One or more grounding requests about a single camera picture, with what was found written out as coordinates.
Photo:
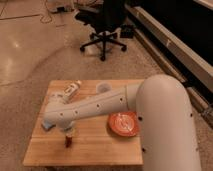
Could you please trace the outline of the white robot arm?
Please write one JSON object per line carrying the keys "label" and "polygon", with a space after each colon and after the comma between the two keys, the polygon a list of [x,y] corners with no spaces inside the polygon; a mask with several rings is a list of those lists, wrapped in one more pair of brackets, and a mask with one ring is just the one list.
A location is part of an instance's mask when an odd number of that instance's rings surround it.
{"label": "white robot arm", "polygon": [[137,114],[144,171],[202,171],[189,95],[169,75],[154,75],[69,104],[51,97],[43,124],[67,131],[75,120],[127,111]]}

